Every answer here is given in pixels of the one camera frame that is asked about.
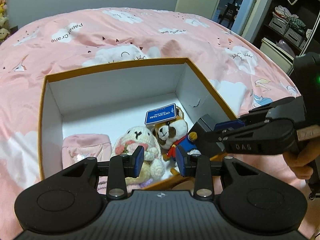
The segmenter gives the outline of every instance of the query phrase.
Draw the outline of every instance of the metal screw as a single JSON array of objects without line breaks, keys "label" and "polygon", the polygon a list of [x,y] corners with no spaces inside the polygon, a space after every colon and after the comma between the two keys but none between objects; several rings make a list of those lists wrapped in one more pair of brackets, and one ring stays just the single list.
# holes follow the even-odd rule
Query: metal screw
[{"label": "metal screw", "polygon": [[120,197],[124,194],[124,191],[120,188],[113,188],[111,190],[109,190],[109,195],[113,196],[113,197]]},{"label": "metal screw", "polygon": [[209,197],[211,196],[212,191],[207,188],[202,188],[197,190],[197,195],[201,197]]}]

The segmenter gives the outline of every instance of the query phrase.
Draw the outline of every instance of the human hand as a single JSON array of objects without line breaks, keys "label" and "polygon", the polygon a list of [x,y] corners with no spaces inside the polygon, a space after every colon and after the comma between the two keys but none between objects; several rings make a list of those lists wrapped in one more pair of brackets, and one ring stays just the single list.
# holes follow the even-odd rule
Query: human hand
[{"label": "human hand", "polygon": [[320,138],[311,140],[298,154],[285,152],[282,154],[284,161],[294,172],[298,179],[310,179],[313,169],[307,164],[320,155]]}]

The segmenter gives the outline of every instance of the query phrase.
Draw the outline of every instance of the blue gripper pad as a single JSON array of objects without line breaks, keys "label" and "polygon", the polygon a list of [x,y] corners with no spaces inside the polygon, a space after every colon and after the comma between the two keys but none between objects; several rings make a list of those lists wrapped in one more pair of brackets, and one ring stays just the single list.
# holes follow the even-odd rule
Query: blue gripper pad
[{"label": "blue gripper pad", "polygon": [[185,159],[182,153],[180,152],[179,148],[176,147],[176,162],[180,171],[181,176],[186,175],[186,164],[185,164]]},{"label": "blue gripper pad", "polygon": [[134,175],[135,176],[139,176],[140,175],[140,171],[142,168],[142,164],[143,164],[143,160],[144,160],[144,148],[141,147],[137,157],[136,157],[136,162],[134,164]]},{"label": "blue gripper pad", "polygon": [[245,126],[244,122],[242,122],[239,119],[236,119],[236,120],[232,120],[232,121],[217,123],[214,126],[214,131],[226,130],[226,129],[229,129],[229,128],[238,129],[238,128],[241,128],[241,127],[244,127],[244,126]]}]

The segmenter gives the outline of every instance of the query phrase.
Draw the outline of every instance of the logo emblem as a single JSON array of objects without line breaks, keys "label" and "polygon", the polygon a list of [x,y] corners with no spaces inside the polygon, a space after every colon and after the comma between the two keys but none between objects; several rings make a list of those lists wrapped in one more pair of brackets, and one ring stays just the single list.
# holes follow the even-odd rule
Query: logo emblem
[{"label": "logo emblem", "polygon": [[156,196],[159,198],[164,198],[166,196],[166,194],[161,192],[161,193],[158,193]]}]

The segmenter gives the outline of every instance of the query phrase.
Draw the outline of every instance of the crochet bunny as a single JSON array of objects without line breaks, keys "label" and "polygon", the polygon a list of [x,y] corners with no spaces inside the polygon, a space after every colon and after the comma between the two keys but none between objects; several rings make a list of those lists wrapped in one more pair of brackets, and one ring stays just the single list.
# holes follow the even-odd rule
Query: crochet bunny
[{"label": "crochet bunny", "polygon": [[127,185],[140,184],[150,178],[158,180],[164,174],[160,146],[155,136],[145,126],[132,127],[118,138],[112,149],[111,157],[120,154],[131,155],[138,145],[144,148],[144,162],[139,177],[125,179]]}]

